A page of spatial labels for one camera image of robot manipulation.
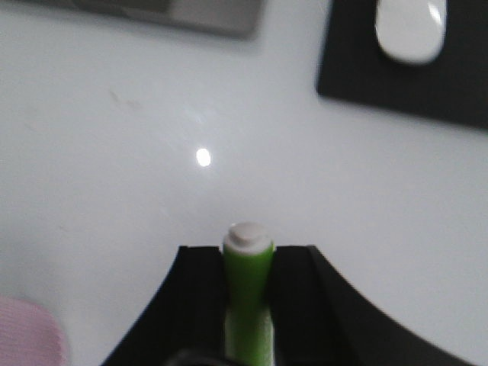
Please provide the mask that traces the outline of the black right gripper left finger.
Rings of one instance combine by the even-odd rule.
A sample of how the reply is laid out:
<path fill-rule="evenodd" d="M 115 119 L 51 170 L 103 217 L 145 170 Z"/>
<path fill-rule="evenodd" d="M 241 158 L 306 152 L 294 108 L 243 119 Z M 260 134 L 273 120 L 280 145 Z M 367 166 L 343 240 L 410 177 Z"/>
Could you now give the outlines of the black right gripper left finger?
<path fill-rule="evenodd" d="M 104 365 L 166 365 L 182 352 L 224 356 L 227 288 L 216 246 L 178 248 L 165 280 Z"/>

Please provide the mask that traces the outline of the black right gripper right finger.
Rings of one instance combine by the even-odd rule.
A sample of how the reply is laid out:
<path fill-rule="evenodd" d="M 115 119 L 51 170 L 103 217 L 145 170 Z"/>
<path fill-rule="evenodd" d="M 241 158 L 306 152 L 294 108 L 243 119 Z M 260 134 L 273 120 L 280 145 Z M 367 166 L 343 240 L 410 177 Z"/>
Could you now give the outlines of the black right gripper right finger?
<path fill-rule="evenodd" d="M 278 365 L 465 365 L 389 317 L 315 246 L 276 248 L 268 304 Z"/>

